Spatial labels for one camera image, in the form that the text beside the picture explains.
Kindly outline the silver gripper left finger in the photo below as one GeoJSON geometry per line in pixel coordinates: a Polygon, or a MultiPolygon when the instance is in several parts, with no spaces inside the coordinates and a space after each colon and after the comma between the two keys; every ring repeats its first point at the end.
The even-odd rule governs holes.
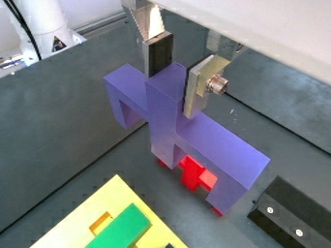
{"type": "Polygon", "coordinates": [[[151,78],[173,64],[174,34],[165,28],[161,8],[149,0],[122,0],[145,61],[145,77],[151,78]]]}

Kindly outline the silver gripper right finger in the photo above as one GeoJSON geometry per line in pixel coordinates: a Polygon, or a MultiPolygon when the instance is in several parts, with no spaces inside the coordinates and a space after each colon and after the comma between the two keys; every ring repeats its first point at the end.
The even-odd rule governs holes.
{"type": "Polygon", "coordinates": [[[213,54],[188,69],[185,116],[189,119],[208,107],[212,94],[226,93],[229,80],[224,76],[225,68],[246,51],[248,46],[210,30],[208,49],[213,54]]]}

